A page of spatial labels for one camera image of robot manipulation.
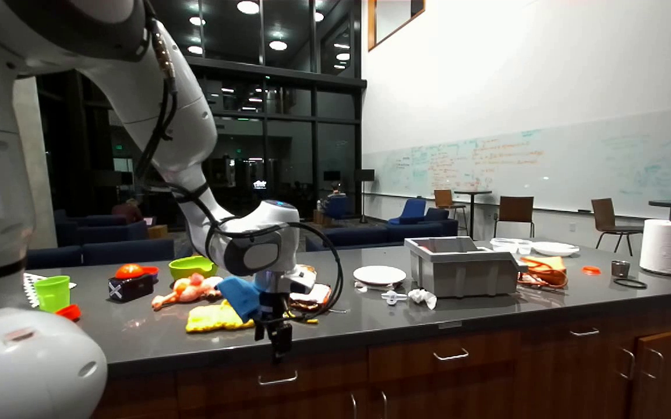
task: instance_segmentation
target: yellow sponge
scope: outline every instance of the yellow sponge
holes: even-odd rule
[[[187,319],[187,333],[237,331],[251,326],[253,320],[242,320],[229,301],[194,306]]]

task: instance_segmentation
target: green bowl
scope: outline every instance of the green bowl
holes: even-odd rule
[[[171,260],[172,278],[192,276],[194,271],[201,271],[203,276],[210,276],[214,271],[214,262],[210,259],[201,256],[201,254]]]

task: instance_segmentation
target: countertop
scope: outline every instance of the countertop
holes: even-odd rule
[[[638,303],[661,303],[671,298],[671,276],[649,275],[638,270],[631,260],[631,276],[638,276],[648,288],[621,288],[610,282],[612,254],[582,249],[578,256],[564,259],[569,275],[569,291],[517,291],[513,295],[493,298],[461,298],[441,301],[435,310],[426,305],[398,303],[390,306],[379,292],[371,288],[359,292],[355,288],[355,270],[360,264],[393,264],[407,271],[404,282],[409,285],[409,254],[407,247],[374,247],[374,249],[343,249],[338,250],[344,271],[344,288],[338,305],[319,319],[316,326],[295,324],[294,347],[314,349],[338,344],[365,344],[379,339],[397,339],[409,334],[443,333],[457,328],[485,328],[501,326],[527,316],[548,316],[569,310],[592,306],[638,306]],[[336,276],[336,262],[328,250],[299,254],[299,262],[314,264],[324,282]],[[154,292],[165,292],[171,285],[167,262],[152,262],[161,270],[161,282]],[[602,276],[586,276],[582,264],[598,264]],[[253,331],[217,331],[206,334],[187,334],[183,320],[192,306],[206,305],[171,305],[161,312],[152,310],[152,295],[112,303],[106,301],[106,278],[117,264],[81,264],[59,267],[40,271],[67,271],[76,284],[72,301],[81,306],[79,326],[104,349],[109,368],[187,368],[194,362],[210,362],[224,358],[224,353],[261,353],[268,349],[268,339],[253,339]],[[0,306],[28,306],[20,284],[0,282]]]

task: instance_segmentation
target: paper towel roll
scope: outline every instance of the paper towel roll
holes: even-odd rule
[[[648,219],[641,241],[641,267],[671,275],[671,221]]]

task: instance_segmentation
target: whiteboard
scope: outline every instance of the whiteboard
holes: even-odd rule
[[[671,200],[671,111],[377,150],[377,192],[430,196],[437,186],[533,196],[540,210],[589,210],[612,198],[618,214],[663,217]]]

